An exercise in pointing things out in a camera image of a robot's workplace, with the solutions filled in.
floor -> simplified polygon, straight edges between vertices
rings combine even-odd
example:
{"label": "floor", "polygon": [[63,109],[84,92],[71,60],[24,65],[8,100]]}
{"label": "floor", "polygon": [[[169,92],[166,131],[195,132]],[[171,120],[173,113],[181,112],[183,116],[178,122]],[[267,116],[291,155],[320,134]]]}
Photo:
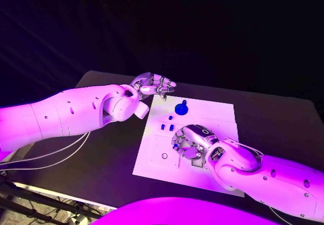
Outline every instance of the floor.
{"label": "floor", "polygon": [[[24,159],[24,157],[25,157],[25,155],[27,155],[27,153],[28,153],[28,151],[29,151],[32,146],[34,146],[34,144],[27,145],[25,147],[22,147],[18,150],[18,152],[16,152],[14,158],[12,158],[12,161]],[[41,192],[38,192],[38,193],[45,195],[45,196],[48,196],[48,197],[51,197],[51,198],[54,198],[54,199],[57,199],[57,200],[60,200],[60,201],[64,201],[65,203],[71,203],[73,202],[71,199],[64,199],[64,198],[60,198],[55,195],[45,194],[45,193],[41,193]],[[75,219],[74,218],[71,219],[71,217],[74,217],[75,215],[71,214],[71,212],[61,210],[57,213],[57,208],[54,208],[54,207],[51,207],[48,205],[42,205],[42,204],[39,204],[37,202],[31,202],[31,201],[22,199],[22,198],[18,198],[18,197],[14,197],[11,200],[14,202],[16,202],[18,204],[24,205],[25,207],[31,208],[31,209],[35,208],[39,213],[55,217],[55,219],[58,221],[65,222],[65,223],[70,222],[70,224],[73,224],[73,225],[75,224],[74,223]],[[107,211],[100,210],[99,206],[91,205],[91,207],[94,209],[97,209],[101,212],[103,215],[106,215],[109,213],[109,210]],[[88,221],[88,219],[86,218],[80,225],[88,225],[94,221],[96,221],[96,219],[91,218],[91,221]],[[16,212],[14,212],[11,210],[5,210],[3,213],[0,214],[0,225],[38,225],[42,222],[44,221],[41,221],[41,220],[37,221],[35,218],[28,218],[24,214],[19,214],[19,213],[16,213]]]}

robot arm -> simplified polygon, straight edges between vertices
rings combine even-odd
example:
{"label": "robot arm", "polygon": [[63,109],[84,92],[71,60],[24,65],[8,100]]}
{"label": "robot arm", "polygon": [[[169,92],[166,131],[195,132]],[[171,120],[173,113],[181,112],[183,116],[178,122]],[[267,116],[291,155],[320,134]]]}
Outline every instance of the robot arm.
{"label": "robot arm", "polygon": [[287,214],[324,222],[323,172],[287,159],[258,155],[257,149],[230,138],[221,141],[201,125],[183,127],[172,144],[189,160],[205,157],[205,166],[225,189],[240,189]]}
{"label": "robot arm", "polygon": [[74,136],[127,120],[145,118],[150,108],[140,101],[149,95],[175,91],[176,83],[145,73],[132,85],[70,89],[32,104],[0,109],[0,159],[22,146],[51,137]]}

black background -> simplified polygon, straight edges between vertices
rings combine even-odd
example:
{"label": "black background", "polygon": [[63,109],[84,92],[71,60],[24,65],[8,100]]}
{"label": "black background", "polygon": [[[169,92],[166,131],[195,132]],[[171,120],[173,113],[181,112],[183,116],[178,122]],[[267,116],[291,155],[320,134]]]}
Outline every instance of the black background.
{"label": "black background", "polygon": [[322,118],[322,5],[264,1],[6,1],[0,105],[75,87],[90,70],[310,99]]}

dark table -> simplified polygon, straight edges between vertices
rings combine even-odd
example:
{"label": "dark table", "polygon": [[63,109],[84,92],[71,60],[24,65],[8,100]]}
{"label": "dark table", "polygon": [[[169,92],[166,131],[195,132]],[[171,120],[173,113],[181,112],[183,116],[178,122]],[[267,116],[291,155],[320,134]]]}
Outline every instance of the dark table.
{"label": "dark table", "polygon": [[[90,71],[77,87],[129,84],[133,79],[132,76]],[[312,101],[186,83],[178,83],[176,92],[171,95],[234,104],[241,142],[266,154],[324,171],[324,125]],[[145,103],[152,105],[152,97]],[[250,196],[237,197],[133,175],[146,122],[147,117],[140,120],[133,115],[126,122],[109,124],[91,132],[83,149],[65,162],[47,169],[18,171],[12,179],[117,208],[147,198],[191,197],[232,206],[283,223],[268,206]],[[58,137],[39,141],[27,158],[58,150],[78,138]],[[22,163],[21,167],[50,165],[64,159],[78,146],[47,160]],[[280,215],[296,225],[317,224],[283,213]]]}

robotic hand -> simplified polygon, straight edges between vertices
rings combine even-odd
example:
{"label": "robotic hand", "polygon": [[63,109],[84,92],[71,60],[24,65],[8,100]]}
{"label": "robotic hand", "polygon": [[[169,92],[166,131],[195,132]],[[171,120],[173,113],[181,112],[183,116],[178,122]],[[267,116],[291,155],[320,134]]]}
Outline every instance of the robotic hand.
{"label": "robotic hand", "polygon": [[41,102],[0,109],[0,160],[22,146],[51,137],[84,134],[109,123],[145,118],[149,95],[173,92],[176,83],[145,73],[132,84],[75,88]]}
{"label": "robotic hand", "polygon": [[189,160],[205,157],[219,185],[243,190],[287,214],[324,222],[324,173],[267,156],[232,139],[221,141],[207,127],[188,125],[175,134],[173,149]]}

